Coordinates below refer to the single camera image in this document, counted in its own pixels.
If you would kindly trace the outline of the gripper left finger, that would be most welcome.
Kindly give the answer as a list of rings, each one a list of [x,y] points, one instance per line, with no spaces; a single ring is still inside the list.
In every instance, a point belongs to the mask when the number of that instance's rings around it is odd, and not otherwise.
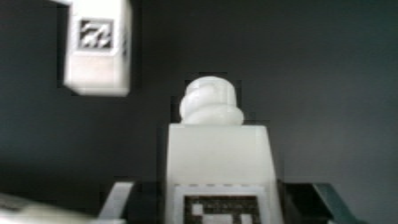
[[[118,182],[114,184],[95,224],[127,224],[123,212],[134,186],[134,182]]]

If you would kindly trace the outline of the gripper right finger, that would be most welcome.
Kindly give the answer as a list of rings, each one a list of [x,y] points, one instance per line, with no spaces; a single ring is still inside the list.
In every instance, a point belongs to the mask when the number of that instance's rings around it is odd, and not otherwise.
[[[368,224],[356,217],[333,185],[329,183],[317,183],[313,187],[331,213],[327,224]]]

